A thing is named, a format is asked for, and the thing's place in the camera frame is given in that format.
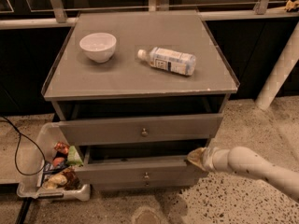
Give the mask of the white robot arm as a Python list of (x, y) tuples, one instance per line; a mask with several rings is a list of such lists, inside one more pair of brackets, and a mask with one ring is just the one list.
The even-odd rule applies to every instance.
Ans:
[(260, 179), (299, 203), (299, 174), (265, 160), (247, 147), (200, 147), (187, 160), (206, 172), (224, 172)]

